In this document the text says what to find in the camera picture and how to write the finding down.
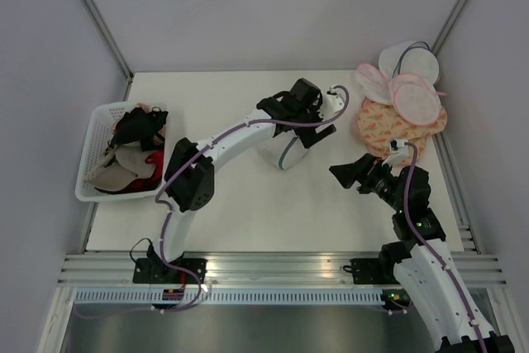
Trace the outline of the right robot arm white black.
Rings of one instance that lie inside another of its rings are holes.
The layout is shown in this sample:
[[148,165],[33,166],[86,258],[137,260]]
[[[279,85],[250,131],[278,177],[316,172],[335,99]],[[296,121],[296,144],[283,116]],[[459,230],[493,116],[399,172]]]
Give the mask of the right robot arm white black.
[[379,277],[398,282],[427,327],[437,352],[513,352],[481,313],[455,266],[446,234],[429,203],[429,174],[417,166],[392,168],[371,154],[330,172],[343,188],[373,193],[393,210],[397,241],[381,247]]

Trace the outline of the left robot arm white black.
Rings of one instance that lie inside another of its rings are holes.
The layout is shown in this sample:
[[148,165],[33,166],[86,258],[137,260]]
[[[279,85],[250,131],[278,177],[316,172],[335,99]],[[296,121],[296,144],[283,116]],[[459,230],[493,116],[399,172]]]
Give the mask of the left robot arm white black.
[[245,151],[290,135],[286,145],[309,150],[336,132],[334,122],[349,105],[342,85],[322,91],[298,79],[288,91],[260,100],[240,122],[216,135],[192,142],[179,140],[173,149],[164,182],[155,202],[168,208],[159,237],[150,241],[145,257],[135,261],[136,284],[200,284],[205,267],[183,258],[187,234],[197,212],[215,193],[215,175]]

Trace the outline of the left arm base black plate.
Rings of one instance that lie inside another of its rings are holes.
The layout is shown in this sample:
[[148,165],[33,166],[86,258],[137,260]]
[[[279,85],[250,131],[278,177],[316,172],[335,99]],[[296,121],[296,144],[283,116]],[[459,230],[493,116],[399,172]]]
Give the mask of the left arm base black plate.
[[[172,266],[184,268],[194,273],[203,282],[207,273],[207,261],[203,258],[181,258]],[[136,260],[132,277],[133,284],[197,284],[197,280],[187,272],[168,267],[159,258]]]

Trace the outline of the white mesh laundry bag blue trim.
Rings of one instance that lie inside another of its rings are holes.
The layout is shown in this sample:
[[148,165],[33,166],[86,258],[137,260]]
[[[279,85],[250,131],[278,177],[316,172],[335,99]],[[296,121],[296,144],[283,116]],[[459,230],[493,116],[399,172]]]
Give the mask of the white mesh laundry bag blue trim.
[[[292,119],[292,122],[302,124],[325,122],[325,124],[321,126],[333,124],[332,122],[329,122],[329,120],[323,121],[320,118],[319,110],[313,114],[298,115]],[[279,128],[283,129],[280,134],[271,140],[256,146],[256,150],[259,155],[273,166],[281,170],[286,170],[300,162],[312,147],[310,149],[305,149],[303,147],[301,140],[294,133],[294,127],[279,125]]]

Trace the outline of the right arm base black plate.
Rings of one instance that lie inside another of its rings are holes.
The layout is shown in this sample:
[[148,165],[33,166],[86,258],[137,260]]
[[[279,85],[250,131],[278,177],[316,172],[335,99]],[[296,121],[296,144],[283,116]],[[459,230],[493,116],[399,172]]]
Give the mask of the right arm base black plate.
[[375,258],[354,258],[350,260],[352,279],[355,285],[393,285],[398,281],[385,270]]

